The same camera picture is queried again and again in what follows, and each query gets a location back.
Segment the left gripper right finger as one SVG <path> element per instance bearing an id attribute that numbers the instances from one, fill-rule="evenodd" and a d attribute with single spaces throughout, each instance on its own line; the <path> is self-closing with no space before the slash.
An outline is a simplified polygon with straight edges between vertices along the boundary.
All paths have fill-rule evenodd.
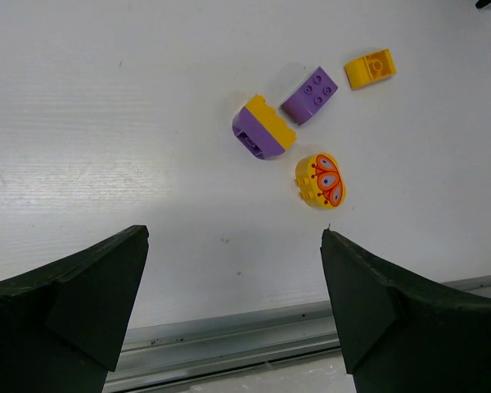
<path id="1" fill-rule="evenodd" d="M 491 392 L 491 299 L 433 282 L 331 230 L 322 267 L 359 392 Z"/>

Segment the yellow curved lego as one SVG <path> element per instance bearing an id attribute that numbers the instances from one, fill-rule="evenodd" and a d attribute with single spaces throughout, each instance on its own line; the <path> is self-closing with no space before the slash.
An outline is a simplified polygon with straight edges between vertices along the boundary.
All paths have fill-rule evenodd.
<path id="1" fill-rule="evenodd" d="M 368 53 L 345 64 L 344 70 L 352 90 L 365 88 L 396 75 L 389 49 Z"/>

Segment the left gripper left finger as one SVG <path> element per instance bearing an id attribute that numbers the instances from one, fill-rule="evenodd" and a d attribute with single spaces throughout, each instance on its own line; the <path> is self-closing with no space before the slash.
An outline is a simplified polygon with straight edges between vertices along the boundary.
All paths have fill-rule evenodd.
<path id="1" fill-rule="evenodd" d="M 0 392 L 100 392 L 115 371 L 146 264 L 133 225 L 0 281 Z"/>

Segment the purple and yellow lego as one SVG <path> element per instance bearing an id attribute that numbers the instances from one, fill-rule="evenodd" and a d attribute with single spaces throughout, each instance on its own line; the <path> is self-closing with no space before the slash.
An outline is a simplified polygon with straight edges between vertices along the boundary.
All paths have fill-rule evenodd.
<path id="1" fill-rule="evenodd" d="M 269 160 L 284 154 L 297 137 L 285 120 L 261 95 L 254 95 L 234 116 L 232 131 L 256 158 Z"/>

